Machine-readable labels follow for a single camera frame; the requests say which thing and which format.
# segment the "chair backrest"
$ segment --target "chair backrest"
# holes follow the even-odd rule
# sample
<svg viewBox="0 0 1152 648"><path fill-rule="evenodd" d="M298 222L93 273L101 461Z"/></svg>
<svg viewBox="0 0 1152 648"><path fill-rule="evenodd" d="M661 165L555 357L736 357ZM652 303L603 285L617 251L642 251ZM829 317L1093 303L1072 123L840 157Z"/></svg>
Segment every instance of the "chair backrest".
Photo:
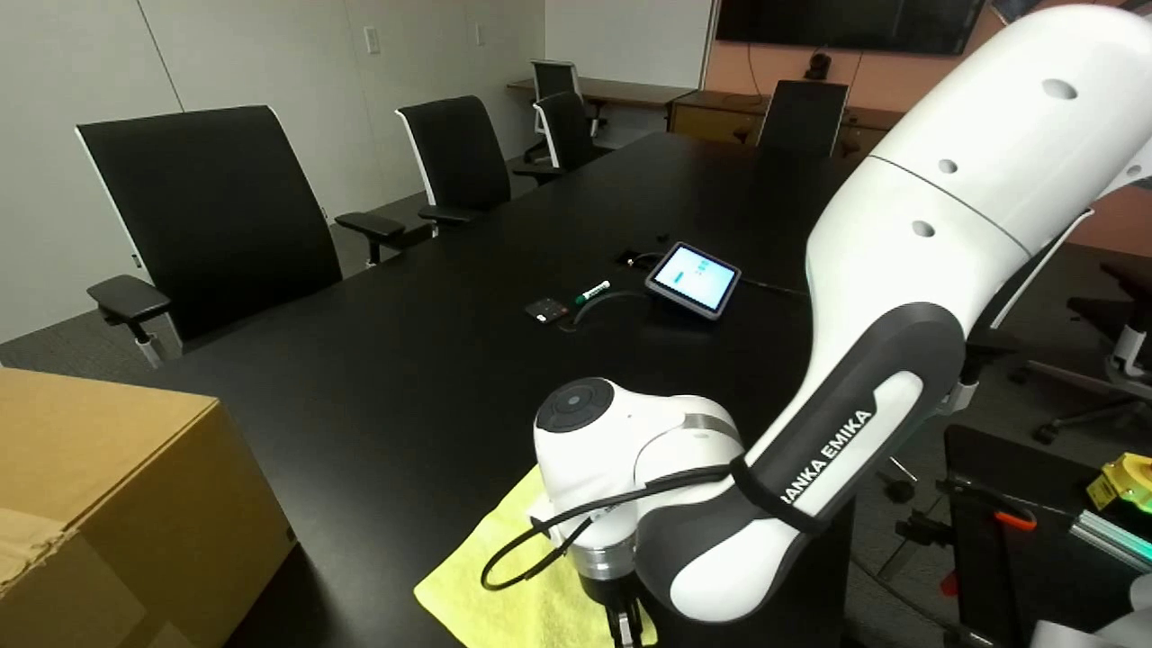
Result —
<svg viewBox="0 0 1152 648"><path fill-rule="evenodd" d="M589 141L589 113L576 95L546 95L533 105L545 123L545 141L551 165L573 172L597 157L597 144Z"/></svg>
<svg viewBox="0 0 1152 648"><path fill-rule="evenodd" d="M533 61L533 79L537 79L537 102L545 102L551 95L576 95L581 96L576 66Z"/></svg>
<svg viewBox="0 0 1152 648"><path fill-rule="evenodd" d="M429 207L487 214L511 199L509 165L480 96L447 96L397 113L417 155Z"/></svg>
<svg viewBox="0 0 1152 648"><path fill-rule="evenodd" d="M337 281L324 214L271 109L79 126L179 337Z"/></svg>
<svg viewBox="0 0 1152 648"><path fill-rule="evenodd" d="M831 165L846 88L837 83L779 83L759 126L759 153Z"/></svg>

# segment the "cabinet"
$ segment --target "cabinet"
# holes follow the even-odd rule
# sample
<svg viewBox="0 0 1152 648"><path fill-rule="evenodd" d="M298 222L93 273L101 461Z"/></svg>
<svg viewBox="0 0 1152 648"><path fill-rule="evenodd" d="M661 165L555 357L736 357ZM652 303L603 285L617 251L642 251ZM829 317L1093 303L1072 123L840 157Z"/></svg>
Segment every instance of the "cabinet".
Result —
<svg viewBox="0 0 1152 648"><path fill-rule="evenodd" d="M670 105L670 132L697 141L756 144L771 96L690 89ZM899 113L846 109L840 126L840 172L851 172L892 126Z"/></svg>

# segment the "yellow cloth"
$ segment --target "yellow cloth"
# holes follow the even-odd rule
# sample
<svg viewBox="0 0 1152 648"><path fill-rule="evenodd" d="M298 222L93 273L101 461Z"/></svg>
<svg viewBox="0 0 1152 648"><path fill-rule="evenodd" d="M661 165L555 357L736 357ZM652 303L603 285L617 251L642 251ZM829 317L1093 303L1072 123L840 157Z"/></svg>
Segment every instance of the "yellow cloth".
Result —
<svg viewBox="0 0 1152 648"><path fill-rule="evenodd" d="M511 592L487 592L480 583L481 565L522 531L528 531L528 508L545 498L541 467L533 467L493 508L474 534L417 583L417 600L467 648L597 648L613 645L606 610L594 604L570 559L555 562L537 580ZM509 555L493 580L509 580L537 565L551 551L551 539L533 538ZM655 645L655 627L646 615L646 645Z"/></svg>

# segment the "floor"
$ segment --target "floor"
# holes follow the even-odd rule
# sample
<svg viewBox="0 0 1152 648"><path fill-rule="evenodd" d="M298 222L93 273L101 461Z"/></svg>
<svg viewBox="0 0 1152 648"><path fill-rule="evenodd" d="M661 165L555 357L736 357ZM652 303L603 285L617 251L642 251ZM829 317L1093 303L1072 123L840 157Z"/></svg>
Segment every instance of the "floor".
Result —
<svg viewBox="0 0 1152 648"><path fill-rule="evenodd" d="M336 232L346 273L363 270L363 244ZM1061 357L1061 364L1093 367L1101 335L1065 310L1068 295L1119 295L1109 276L1098 273L1101 251L1061 251L1027 298L1011 310L1006 330L1038 348L1038 357ZM85 377L139 373L148 364L131 337L103 327L96 313L66 321L29 337L0 346L0 364L39 367ZM851 624L859 645L880 648L943 648L947 627L958 624L958 604L939 595L939 580L951 571L947 547L906 547L895 538L895 523L911 513L947 523L947 501L937 493L943 477L939 433L953 421L1032 444L1030 429L1093 405L1098 396L1057 382L1032 377L1015 384L1011 364L987 370L975 405L966 415L930 421L919 437L899 444L895 456L919 477L911 504L892 504L882 493L882 478L867 478L856 504L855 570L851 570ZM1109 437L1061 437L1054 454L1109 461L1119 454L1119 439Z"/></svg>

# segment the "smartphone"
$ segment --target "smartphone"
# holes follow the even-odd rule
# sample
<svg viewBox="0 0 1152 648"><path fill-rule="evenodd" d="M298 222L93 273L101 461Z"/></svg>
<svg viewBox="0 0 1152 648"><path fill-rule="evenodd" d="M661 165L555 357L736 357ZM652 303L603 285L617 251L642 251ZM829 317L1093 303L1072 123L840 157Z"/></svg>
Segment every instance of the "smartphone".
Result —
<svg viewBox="0 0 1152 648"><path fill-rule="evenodd" d="M646 287L707 317L719 321L743 270L690 244L673 244L646 276Z"/></svg>

